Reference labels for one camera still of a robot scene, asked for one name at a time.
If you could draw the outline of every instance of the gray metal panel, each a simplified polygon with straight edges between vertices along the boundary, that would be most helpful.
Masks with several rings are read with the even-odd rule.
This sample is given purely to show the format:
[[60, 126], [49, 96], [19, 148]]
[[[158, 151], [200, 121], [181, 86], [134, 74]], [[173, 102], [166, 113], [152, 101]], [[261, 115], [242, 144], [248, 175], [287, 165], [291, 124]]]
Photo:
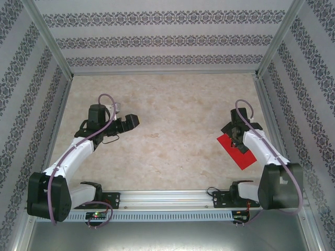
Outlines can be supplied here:
[[230, 222], [35, 224], [28, 250], [308, 250], [298, 217], [266, 211], [245, 227]]

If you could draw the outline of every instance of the beige tabletop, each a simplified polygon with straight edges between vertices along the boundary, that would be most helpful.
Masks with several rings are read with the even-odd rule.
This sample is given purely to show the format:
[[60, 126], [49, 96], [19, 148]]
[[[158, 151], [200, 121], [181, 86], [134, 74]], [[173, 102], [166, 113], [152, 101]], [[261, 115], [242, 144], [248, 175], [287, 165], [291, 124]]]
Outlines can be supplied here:
[[[93, 181], [104, 190], [228, 189], [234, 180], [260, 179], [257, 162], [242, 171], [217, 141], [240, 98], [251, 103], [254, 122], [267, 134], [250, 74], [75, 76], [52, 163], [70, 145], [101, 93], [121, 103], [119, 117], [136, 114], [140, 125], [114, 143], [100, 144], [72, 185]], [[110, 100], [104, 97], [102, 103]]]

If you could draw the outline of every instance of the black cable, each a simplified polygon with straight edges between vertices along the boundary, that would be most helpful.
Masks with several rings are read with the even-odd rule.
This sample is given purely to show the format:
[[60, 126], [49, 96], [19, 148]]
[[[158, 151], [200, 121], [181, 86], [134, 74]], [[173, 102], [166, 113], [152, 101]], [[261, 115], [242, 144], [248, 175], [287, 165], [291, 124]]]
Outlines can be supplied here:
[[218, 190], [219, 192], [221, 192], [221, 190], [219, 190], [219, 189], [217, 189], [217, 188], [215, 188], [215, 187], [209, 187], [209, 188], [207, 188], [207, 193], [208, 193], [208, 195], [211, 196], [211, 197], [213, 197], [213, 194], [210, 194], [210, 193], [208, 192], [208, 190], [209, 190], [210, 188], [215, 189], [215, 190]]
[[119, 140], [120, 139], [120, 136], [119, 135], [115, 135], [116, 137], [117, 137], [117, 139], [115, 139], [115, 140], [112, 140], [112, 141], [109, 141], [109, 142], [102, 142], [103, 144], [105, 144], [105, 145], [107, 145], [107, 144], [109, 144], [109, 143], [113, 143], [113, 142], [115, 142], [115, 141], [117, 141], [117, 140]]

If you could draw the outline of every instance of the red fabric piece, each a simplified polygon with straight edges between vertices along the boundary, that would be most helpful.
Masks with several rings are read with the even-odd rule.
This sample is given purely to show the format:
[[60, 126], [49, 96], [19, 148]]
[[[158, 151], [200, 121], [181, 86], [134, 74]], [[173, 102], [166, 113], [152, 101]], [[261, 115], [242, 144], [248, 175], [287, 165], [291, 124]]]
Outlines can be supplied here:
[[236, 162], [241, 170], [246, 169], [248, 166], [256, 162], [255, 156], [248, 150], [246, 153], [241, 153], [234, 145], [231, 147], [231, 139], [227, 134], [224, 134], [217, 139], [224, 147], [230, 157]]

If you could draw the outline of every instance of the enclosure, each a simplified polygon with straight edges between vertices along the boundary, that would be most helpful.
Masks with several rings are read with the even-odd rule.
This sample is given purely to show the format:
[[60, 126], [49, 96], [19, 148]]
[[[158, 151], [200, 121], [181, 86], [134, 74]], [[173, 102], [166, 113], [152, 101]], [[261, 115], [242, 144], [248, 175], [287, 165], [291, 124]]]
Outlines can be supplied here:
[[[334, 4], [2, 0], [0, 249], [335, 249]], [[119, 218], [89, 242], [71, 237], [90, 233], [79, 220], [53, 227], [25, 206], [30, 175], [64, 153], [101, 93], [140, 125], [99, 145], [72, 179], [121, 194]], [[297, 216], [270, 210], [236, 228], [224, 222], [232, 209], [213, 207], [207, 188], [227, 190], [263, 171], [258, 162], [241, 170], [217, 140], [237, 99], [251, 103], [275, 148], [304, 168]], [[222, 222], [201, 216], [222, 212]], [[160, 214], [202, 220], [132, 218]]]

